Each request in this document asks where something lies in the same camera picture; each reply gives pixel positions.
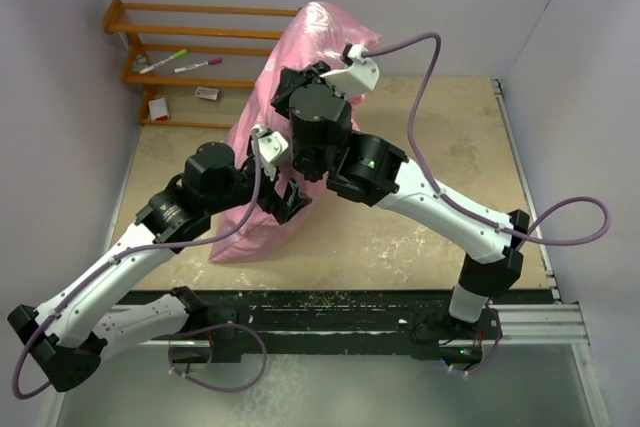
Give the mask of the pink satin pillowcase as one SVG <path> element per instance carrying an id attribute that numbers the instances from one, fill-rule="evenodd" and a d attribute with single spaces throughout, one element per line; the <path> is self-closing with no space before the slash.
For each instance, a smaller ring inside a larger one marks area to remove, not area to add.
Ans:
<path id="1" fill-rule="evenodd" d="M 346 44 L 361 44 L 372 50 L 379 45 L 381 35 L 361 24 L 347 11 L 328 2 L 304 5 L 283 31 L 273 47 L 266 64 L 254 83 L 254 89 L 241 112 L 239 120 L 228 132 L 225 143 L 236 155 L 236 164 L 247 158 L 250 130 L 256 124 L 280 132 L 291 139 L 288 121 L 270 105 L 284 68 L 301 70 L 317 61 L 332 68 L 340 68 L 341 53 Z M 290 163 L 281 167 L 276 191 L 282 194 L 291 179 L 312 203 L 292 220 L 280 225 L 270 214 L 255 208 L 243 227 L 229 238 L 215 243 L 210 251 L 212 263 L 241 263 L 263 259 L 283 246 L 306 222 L 326 187 L 320 182 L 303 179 Z"/>

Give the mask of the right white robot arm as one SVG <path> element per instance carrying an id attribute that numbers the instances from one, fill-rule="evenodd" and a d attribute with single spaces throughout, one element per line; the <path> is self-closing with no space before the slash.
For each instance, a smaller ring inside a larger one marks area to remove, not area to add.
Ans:
<path id="1" fill-rule="evenodd" d="M 523 257 L 514 237 L 528 217 L 491 210 L 428 180 L 403 150 L 355 130 L 349 100 L 372 92 L 378 80 L 373 62 L 283 68 L 271 105 L 289 122 L 292 166 L 305 180 L 322 181 L 345 200 L 410 218 L 464 251 L 444 323 L 452 336 L 467 338 L 479 328 L 486 303 L 519 279 Z"/>

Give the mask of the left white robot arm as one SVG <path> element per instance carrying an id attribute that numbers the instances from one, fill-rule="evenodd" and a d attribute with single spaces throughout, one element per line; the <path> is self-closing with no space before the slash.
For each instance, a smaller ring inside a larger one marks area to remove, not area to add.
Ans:
<path id="1" fill-rule="evenodd" d="M 188 287 L 174 287 L 159 299 L 121 314 L 115 306 L 142 278 L 182 250 L 205 244 L 213 215 L 243 206 L 289 221 L 310 203 L 296 181 L 276 191 L 290 159 L 284 140 L 252 139 L 248 157 L 235 165 L 225 143 L 205 143 L 187 158 L 182 173 L 150 198 L 124 234 L 67 288 L 36 307 L 20 305 L 8 322 L 46 384 L 66 392 L 85 382 L 107 358 L 164 335 L 194 339 L 210 325 L 209 307 Z"/>

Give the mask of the small white card packet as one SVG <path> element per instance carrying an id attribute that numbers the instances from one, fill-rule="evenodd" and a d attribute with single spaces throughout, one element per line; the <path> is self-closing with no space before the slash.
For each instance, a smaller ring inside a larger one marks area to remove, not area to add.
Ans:
<path id="1" fill-rule="evenodd" d="M 216 101 L 219 97 L 219 90 L 211 87 L 197 87 L 194 95 L 200 99 Z"/>

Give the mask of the magenta capped marker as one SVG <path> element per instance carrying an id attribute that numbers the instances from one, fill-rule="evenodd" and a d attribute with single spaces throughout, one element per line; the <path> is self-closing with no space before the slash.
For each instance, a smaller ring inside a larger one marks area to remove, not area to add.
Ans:
<path id="1" fill-rule="evenodd" d="M 173 73 L 179 74 L 179 73 L 190 72 L 190 71 L 194 71 L 194 70 L 201 69 L 208 66 L 216 66 L 221 63 L 223 63 L 223 58 L 214 58 L 204 62 L 189 64 L 189 65 L 174 68 Z"/>

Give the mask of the green capped marker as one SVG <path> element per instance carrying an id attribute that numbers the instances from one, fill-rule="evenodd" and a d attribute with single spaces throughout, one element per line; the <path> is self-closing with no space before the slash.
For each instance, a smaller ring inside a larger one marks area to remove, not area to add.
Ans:
<path id="1" fill-rule="evenodd" d="M 188 52 L 187 49 L 181 49 L 181 50 L 179 50 L 177 52 L 174 52 L 169 57 L 166 57 L 166 58 L 164 58 L 164 59 L 162 59 L 162 60 L 160 60 L 158 62 L 155 62 L 155 63 L 153 63 L 151 65 L 148 65 L 148 66 L 142 68 L 139 71 L 139 74 L 140 75 L 145 75 L 147 73 L 150 73 L 150 72 L 162 67 L 163 65 L 165 65 L 165 64 L 167 64 L 167 63 L 169 63 L 169 62 L 171 62 L 173 60 L 176 60 L 176 59 L 178 59 L 178 58 L 180 58 L 182 56 L 184 56 L 187 52 Z"/>

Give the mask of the white red eraser box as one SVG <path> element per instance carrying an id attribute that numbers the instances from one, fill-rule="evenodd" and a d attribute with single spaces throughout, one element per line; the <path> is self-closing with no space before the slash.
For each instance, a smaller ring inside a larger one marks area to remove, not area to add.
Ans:
<path id="1" fill-rule="evenodd" d="M 168 102 L 165 98 L 148 101 L 149 119 L 153 121 L 167 121 L 170 119 Z"/>

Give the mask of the wooden shelf rack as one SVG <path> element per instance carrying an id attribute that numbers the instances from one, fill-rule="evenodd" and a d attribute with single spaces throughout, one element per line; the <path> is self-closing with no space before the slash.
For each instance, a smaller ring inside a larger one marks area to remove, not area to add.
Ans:
<path id="1" fill-rule="evenodd" d="M 238 120 L 269 54 L 297 12 L 112 0 L 102 28 L 125 42 L 127 57 L 120 78 L 142 91 L 136 113 L 139 124 L 226 129 Z M 139 74 L 142 68 L 181 49 L 188 52 Z M 223 58 L 223 63 L 173 73 L 174 68 L 214 58 Z M 217 88 L 218 99 L 197 98 L 197 87 Z M 149 119 L 148 101 L 156 98 L 167 100 L 169 120 Z"/>

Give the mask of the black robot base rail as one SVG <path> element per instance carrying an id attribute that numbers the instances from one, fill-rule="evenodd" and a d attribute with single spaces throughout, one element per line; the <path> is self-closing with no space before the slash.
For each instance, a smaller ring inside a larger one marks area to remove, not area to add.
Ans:
<path id="1" fill-rule="evenodd" d="M 501 336 L 497 312 L 474 323 L 448 312 L 443 290 L 201 291 L 175 287 L 189 314 L 183 332 L 205 340 L 215 363 L 245 355 L 401 355 L 476 364 Z"/>

